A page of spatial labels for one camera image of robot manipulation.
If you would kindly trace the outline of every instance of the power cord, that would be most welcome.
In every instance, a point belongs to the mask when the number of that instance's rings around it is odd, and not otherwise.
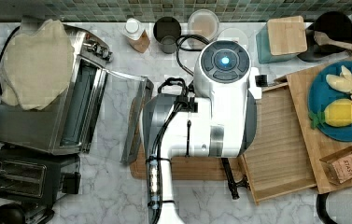
[[[181,94],[179,96],[177,96],[177,98],[183,98],[183,97],[188,97],[188,87],[185,84],[185,80],[182,78],[175,78],[175,77],[169,77],[166,79],[166,81],[164,83],[161,84],[161,86],[158,88],[158,93],[162,93],[162,88],[164,86],[173,86],[173,85],[177,85],[182,87],[182,91]],[[160,199],[159,199],[159,208],[158,211],[155,212],[154,214],[154,218],[153,218],[153,224],[157,224],[159,221],[159,218],[161,216],[161,212],[162,212],[162,204],[163,203],[168,203],[162,200],[162,167],[161,167],[161,147],[162,147],[162,139],[164,136],[164,133],[166,132],[167,127],[169,126],[170,122],[172,121],[172,119],[176,116],[176,114],[182,109],[182,107],[184,106],[185,102],[184,101],[180,101],[180,100],[176,100],[175,105],[173,107],[173,111],[171,112],[169,118],[166,120],[166,122],[163,124],[163,126],[161,127],[161,129],[159,130],[158,135],[156,135],[153,147],[152,147],[152,152],[155,151],[155,148],[157,149],[156,151],[156,160],[158,162],[158,181],[161,184],[161,186],[159,187],[159,194],[160,194]]]
[[[16,27],[12,31],[12,33],[10,33],[9,37],[7,38],[7,41],[5,42],[4,47],[2,48],[1,53],[0,53],[0,64],[1,64],[2,58],[4,57],[4,52],[5,52],[5,49],[7,48],[7,44],[9,43],[10,39],[16,34],[16,32],[18,32],[20,29],[21,29],[20,26]],[[0,95],[2,95],[1,81],[0,81]]]
[[[185,51],[202,51],[202,49],[186,49],[184,47],[182,47],[182,44],[188,40],[188,39],[195,39],[198,40],[206,45],[210,44],[210,41],[207,40],[204,36],[202,35],[181,35],[176,39],[176,61],[178,62],[178,65],[184,70],[186,71],[188,74],[190,74],[191,76],[193,76],[193,72],[184,64],[181,63],[181,61],[179,60],[179,51],[185,50]]]

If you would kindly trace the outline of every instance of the pizza dough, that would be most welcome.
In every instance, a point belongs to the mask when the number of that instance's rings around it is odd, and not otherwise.
[[[45,108],[68,88],[73,62],[74,48],[59,21],[34,35],[16,35],[4,53],[3,101],[15,105],[16,98],[25,110]]]

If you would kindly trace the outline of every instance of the blue light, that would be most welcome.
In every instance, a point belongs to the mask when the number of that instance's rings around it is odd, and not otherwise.
[[[229,63],[229,58],[223,57],[223,58],[221,59],[221,62],[222,62],[223,64],[228,64],[228,63]]]

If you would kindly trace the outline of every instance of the tile backsplash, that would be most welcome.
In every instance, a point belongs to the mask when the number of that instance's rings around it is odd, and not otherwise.
[[[188,21],[198,9],[215,12],[220,21],[267,21],[302,15],[312,21],[324,12],[352,14],[352,0],[37,0],[47,18],[64,21],[155,21],[172,16]]]

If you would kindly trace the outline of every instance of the toaster slot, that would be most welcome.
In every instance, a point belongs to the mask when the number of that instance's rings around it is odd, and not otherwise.
[[[45,165],[0,161],[0,191],[39,198],[45,173]]]

